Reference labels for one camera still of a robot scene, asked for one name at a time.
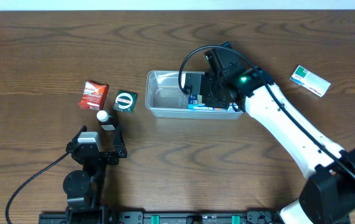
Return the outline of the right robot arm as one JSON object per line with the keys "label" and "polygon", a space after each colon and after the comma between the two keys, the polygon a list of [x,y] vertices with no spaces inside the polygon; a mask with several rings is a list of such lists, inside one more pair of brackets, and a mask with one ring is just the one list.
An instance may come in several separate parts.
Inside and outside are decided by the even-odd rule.
{"label": "right robot arm", "polygon": [[346,151],[318,131],[283,95],[273,78],[230,43],[201,48],[210,71],[199,86],[208,106],[246,112],[263,125],[300,168],[300,196],[273,214],[272,223],[349,223],[355,210],[355,149]]}

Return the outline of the blue fever patch box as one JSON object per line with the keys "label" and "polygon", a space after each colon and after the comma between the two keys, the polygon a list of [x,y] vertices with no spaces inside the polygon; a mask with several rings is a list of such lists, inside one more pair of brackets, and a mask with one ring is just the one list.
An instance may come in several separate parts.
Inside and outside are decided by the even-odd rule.
{"label": "blue fever patch box", "polygon": [[206,106],[205,103],[202,102],[201,95],[189,95],[187,108],[193,111],[211,111],[221,113],[234,113],[234,109],[237,109],[237,112],[240,111],[239,107],[235,103],[231,103],[227,109]]}

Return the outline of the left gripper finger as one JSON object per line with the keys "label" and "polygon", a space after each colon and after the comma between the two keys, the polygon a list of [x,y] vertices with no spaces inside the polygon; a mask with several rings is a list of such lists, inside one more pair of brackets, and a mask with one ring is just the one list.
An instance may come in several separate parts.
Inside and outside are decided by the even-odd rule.
{"label": "left gripper finger", "polygon": [[117,126],[117,128],[115,129],[115,135],[113,138],[113,146],[114,146],[114,148],[125,148],[125,143],[124,143],[123,136],[122,136],[121,126]]}
{"label": "left gripper finger", "polygon": [[81,135],[81,133],[86,132],[87,131],[87,127],[85,125],[83,125],[81,127],[81,129],[78,131],[78,133],[71,139],[71,142],[76,143],[78,142],[79,136]]}

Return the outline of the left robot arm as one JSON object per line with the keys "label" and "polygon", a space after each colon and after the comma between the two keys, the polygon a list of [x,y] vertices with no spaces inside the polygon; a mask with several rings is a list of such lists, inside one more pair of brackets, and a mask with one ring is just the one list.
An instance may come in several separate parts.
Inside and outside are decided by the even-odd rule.
{"label": "left robot arm", "polygon": [[121,128],[114,130],[113,151],[101,152],[97,132],[88,132],[86,126],[67,144],[66,151],[73,160],[82,165],[81,170],[69,173],[63,182],[67,203],[74,210],[95,208],[100,203],[105,180],[106,166],[119,164],[120,158],[127,157]]}

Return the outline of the red medicine box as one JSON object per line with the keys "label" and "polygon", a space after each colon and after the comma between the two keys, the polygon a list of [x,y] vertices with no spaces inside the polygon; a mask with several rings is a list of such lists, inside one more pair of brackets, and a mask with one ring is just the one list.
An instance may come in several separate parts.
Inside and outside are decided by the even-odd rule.
{"label": "red medicine box", "polygon": [[81,109],[102,110],[107,98],[108,85],[85,82],[82,99],[78,103]]}

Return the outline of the white green medicine box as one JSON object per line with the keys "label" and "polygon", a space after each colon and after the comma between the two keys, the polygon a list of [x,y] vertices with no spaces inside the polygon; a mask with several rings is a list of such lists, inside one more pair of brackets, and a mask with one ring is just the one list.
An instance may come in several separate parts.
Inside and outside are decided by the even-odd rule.
{"label": "white green medicine box", "polygon": [[307,90],[313,92],[319,97],[324,96],[330,87],[330,82],[324,80],[323,78],[317,76],[313,72],[307,70],[301,65],[297,66],[295,71],[292,73],[290,80],[303,86]]}

